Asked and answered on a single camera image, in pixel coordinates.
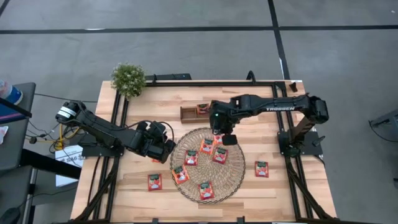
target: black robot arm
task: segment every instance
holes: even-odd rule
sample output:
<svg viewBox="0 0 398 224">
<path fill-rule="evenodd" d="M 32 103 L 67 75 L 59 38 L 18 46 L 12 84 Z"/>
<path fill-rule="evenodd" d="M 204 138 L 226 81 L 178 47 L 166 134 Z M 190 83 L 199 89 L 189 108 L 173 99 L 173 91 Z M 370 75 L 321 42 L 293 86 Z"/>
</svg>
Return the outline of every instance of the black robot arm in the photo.
<svg viewBox="0 0 398 224">
<path fill-rule="evenodd" d="M 96 138 L 101 147 L 125 147 L 140 156 L 149 156 L 161 163 L 167 160 L 175 147 L 172 140 L 167 140 L 165 126 L 161 123 L 153 121 L 147 128 L 147 123 L 142 121 L 135 130 L 120 128 L 93 114 L 80 101 L 64 103 L 55 118 L 61 124 L 84 129 Z"/>
<path fill-rule="evenodd" d="M 301 122 L 289 130 L 289 145 L 293 147 L 299 147 L 305 133 L 314 125 L 322 124 L 329 119 L 325 101 L 316 96 L 261 98 L 257 95 L 241 95 L 231 98 L 229 103 L 211 101 L 210 127 L 213 134 L 225 134 L 226 138 L 231 139 L 229 135 L 242 118 L 275 111 L 299 111 L 304 114 Z M 236 144 L 235 136 L 231 143 Z"/>
</svg>

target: wooden tabletop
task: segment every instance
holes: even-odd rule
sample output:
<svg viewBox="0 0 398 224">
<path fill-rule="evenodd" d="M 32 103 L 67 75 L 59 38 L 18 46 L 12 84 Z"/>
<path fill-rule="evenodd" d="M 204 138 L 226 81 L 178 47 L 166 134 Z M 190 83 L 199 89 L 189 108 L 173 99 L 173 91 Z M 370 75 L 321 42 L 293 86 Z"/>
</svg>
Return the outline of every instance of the wooden tabletop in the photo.
<svg viewBox="0 0 398 224">
<path fill-rule="evenodd" d="M 297 96 L 305 93 L 303 83 L 298 82 L 297 88 L 296 93 L 288 88 L 288 95 Z M 103 82 L 96 115 L 111 119 L 115 94 L 110 82 Z M 180 106 L 195 106 L 209 103 L 211 100 L 229 101 L 231 97 L 242 94 L 272 97 L 272 90 L 268 86 L 148 87 L 141 96 L 130 100 L 126 124 L 143 119 L 166 121 L 173 127 L 177 142 L 185 133 L 209 126 L 207 123 L 181 124 Z M 121 119 L 123 100 L 122 98 L 119 105 L 118 122 Z M 289 127 L 285 113 L 283 114 L 285 127 Z M 302 117 L 301 113 L 293 113 L 295 125 Z M 232 197 L 214 205 L 198 204 L 185 198 L 174 185 L 169 162 L 153 163 L 148 157 L 126 151 L 119 166 L 111 221 L 149 222 L 152 218 L 159 218 L 160 222 L 235 222 L 236 218 L 241 216 L 245 216 L 247 222 L 294 221 L 285 161 L 279 154 L 276 136 L 278 130 L 276 113 L 262 113 L 243 119 L 241 124 L 234 128 L 234 134 L 237 135 L 246 158 L 246 175 L 240 189 Z M 314 156 L 302 156 L 302 160 L 309 191 L 325 211 L 335 217 L 336 212 L 323 164 Z M 269 163 L 269 178 L 255 177 L 255 161 Z M 95 157 L 84 162 L 71 218 L 77 217 L 86 207 L 95 162 Z M 101 163 L 102 159 L 95 177 L 94 189 L 98 187 Z M 163 190 L 148 192 L 149 174 L 162 174 Z M 305 217 L 302 194 L 299 189 L 297 192 L 301 213 Z M 104 217 L 106 198 L 107 195 L 101 203 L 100 217 Z"/>
</svg>

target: green plant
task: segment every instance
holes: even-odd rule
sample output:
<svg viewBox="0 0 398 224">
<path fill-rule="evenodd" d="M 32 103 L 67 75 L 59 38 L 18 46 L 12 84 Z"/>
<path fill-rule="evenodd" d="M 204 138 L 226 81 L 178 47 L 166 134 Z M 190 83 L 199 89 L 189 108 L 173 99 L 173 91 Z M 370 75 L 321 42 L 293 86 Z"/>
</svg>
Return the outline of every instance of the green plant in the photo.
<svg viewBox="0 0 398 224">
<path fill-rule="evenodd" d="M 145 71 L 140 65 L 130 65 L 128 63 L 120 63 L 113 69 L 111 74 L 111 86 L 127 99 L 139 96 L 145 82 Z"/>
</svg>

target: wicker tray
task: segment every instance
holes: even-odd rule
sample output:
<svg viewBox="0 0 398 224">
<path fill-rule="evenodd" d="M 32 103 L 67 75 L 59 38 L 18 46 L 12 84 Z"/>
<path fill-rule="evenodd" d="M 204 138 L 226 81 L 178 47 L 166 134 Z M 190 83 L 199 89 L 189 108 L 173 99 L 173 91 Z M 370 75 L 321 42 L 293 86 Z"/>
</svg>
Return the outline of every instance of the wicker tray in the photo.
<svg viewBox="0 0 398 224">
<path fill-rule="evenodd" d="M 204 138 L 213 139 L 210 128 L 195 129 L 184 135 L 171 155 L 170 170 L 184 164 L 186 150 L 199 151 Z M 212 161 L 219 146 L 228 150 L 224 164 Z M 239 145 L 219 146 L 214 148 L 212 155 L 199 152 L 197 166 L 185 166 L 190 180 L 177 185 L 173 177 L 178 190 L 186 198 L 198 203 L 217 203 L 232 196 L 240 188 L 246 168 L 243 151 Z M 206 181 L 211 181 L 215 196 L 208 200 L 201 200 L 198 185 Z"/>
</svg>

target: concrete floor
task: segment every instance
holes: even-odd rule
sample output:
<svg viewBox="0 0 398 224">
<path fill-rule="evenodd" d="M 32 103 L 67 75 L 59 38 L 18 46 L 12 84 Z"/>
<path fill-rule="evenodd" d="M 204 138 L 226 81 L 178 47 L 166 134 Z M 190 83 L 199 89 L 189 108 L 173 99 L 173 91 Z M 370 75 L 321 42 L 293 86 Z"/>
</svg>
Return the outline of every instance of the concrete floor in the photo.
<svg viewBox="0 0 398 224">
<path fill-rule="evenodd" d="M 398 24 L 395 0 L 277 0 L 275 8 L 280 26 Z M 0 30 L 271 25 L 264 0 L 11 0 L 0 17 Z M 328 103 L 330 121 L 317 129 L 326 136 L 322 146 L 338 216 L 396 223 L 397 144 L 379 139 L 368 120 L 398 108 L 398 30 L 281 35 L 291 79 L 303 80 L 308 92 Z M 149 74 L 191 73 L 196 80 L 243 79 L 248 70 L 257 79 L 283 78 L 273 31 L 3 34 L 0 51 L 2 79 L 36 82 L 38 93 L 81 100 L 97 99 L 102 80 L 119 62 L 141 64 Z M 50 129 L 62 103 L 36 96 L 32 122 Z M 377 131 L 398 140 L 388 126 Z M 47 145 L 26 148 L 48 154 Z M 37 207 L 34 223 L 66 221 L 72 203 Z"/>
</svg>

